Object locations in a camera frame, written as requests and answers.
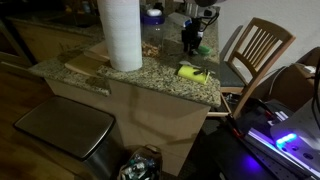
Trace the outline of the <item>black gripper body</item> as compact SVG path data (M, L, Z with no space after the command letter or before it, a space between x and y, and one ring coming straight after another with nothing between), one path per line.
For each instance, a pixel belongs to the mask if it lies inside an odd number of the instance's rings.
M181 31L181 40L182 42L188 40L190 42L190 47L194 43L199 43L202 40L202 37L199 35L201 27L201 21L199 18L192 18L186 27Z

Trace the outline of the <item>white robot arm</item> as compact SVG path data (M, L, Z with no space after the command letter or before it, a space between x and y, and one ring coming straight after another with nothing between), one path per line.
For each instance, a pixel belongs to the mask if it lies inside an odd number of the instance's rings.
M221 100L225 112L209 112L208 117L226 117L236 120L245 103L283 52L291 45L295 37L283 27L253 17L227 61L224 61L228 74L232 74L241 85L239 99L233 109L229 108L223 93ZM271 126L272 145L294 162L309 169L319 170L319 134L315 130L317 120L307 121L310 110L305 107L288 120Z

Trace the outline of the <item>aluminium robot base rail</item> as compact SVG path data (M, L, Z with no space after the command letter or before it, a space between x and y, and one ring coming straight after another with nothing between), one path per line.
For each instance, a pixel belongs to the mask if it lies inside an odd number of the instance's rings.
M289 115L276 111L274 115L250 112L237 123L245 139L257 144L303 175L319 180L319 113L300 109Z

